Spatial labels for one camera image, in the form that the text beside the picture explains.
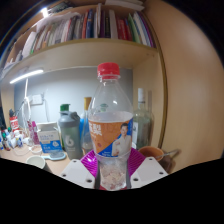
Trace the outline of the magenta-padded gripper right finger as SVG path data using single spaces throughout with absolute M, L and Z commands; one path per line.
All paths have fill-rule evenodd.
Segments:
M 128 189 L 143 187 L 168 175 L 154 157 L 145 157 L 136 149 L 131 150 L 127 171 Z

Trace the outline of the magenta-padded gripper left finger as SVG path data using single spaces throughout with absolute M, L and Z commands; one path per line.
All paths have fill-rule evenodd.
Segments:
M 83 188 L 94 189 L 98 175 L 98 161 L 93 150 L 80 160 L 73 159 L 60 176 Z

